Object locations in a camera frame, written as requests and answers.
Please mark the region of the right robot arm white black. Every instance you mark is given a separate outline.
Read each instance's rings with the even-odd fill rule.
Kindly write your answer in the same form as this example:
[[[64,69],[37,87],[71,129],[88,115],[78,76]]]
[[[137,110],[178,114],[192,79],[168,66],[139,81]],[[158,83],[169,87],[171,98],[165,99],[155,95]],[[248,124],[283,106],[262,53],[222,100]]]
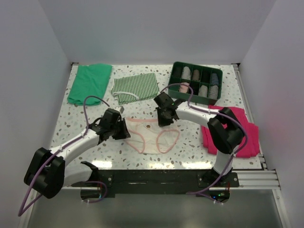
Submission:
[[[208,128],[217,149],[216,161],[211,169],[212,182],[221,187],[228,182],[232,161],[247,143],[247,132],[230,108],[207,109],[190,102],[173,100],[162,92],[154,98],[157,104],[158,125],[169,126],[177,120],[186,120]]]

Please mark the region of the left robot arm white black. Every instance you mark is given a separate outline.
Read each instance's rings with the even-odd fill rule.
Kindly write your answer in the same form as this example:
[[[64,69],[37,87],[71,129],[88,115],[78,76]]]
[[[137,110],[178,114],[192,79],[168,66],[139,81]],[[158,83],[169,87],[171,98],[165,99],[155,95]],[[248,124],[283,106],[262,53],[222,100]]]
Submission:
[[[117,106],[106,109],[102,117],[94,120],[79,135],[51,149],[39,148],[31,160],[24,183],[44,197],[51,199],[65,186],[83,182],[94,186],[101,180],[99,169],[90,162],[81,162],[81,168],[70,169],[67,165],[89,149],[109,138],[130,138],[124,108]]]

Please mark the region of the white pink-trimmed underwear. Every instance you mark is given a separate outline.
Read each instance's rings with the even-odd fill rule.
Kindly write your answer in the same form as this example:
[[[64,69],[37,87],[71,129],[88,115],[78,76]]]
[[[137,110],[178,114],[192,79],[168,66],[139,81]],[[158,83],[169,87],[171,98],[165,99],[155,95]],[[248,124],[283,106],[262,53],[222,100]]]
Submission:
[[[157,119],[125,119],[130,138],[125,143],[139,154],[166,154],[177,143],[180,131],[176,125],[160,127]]]

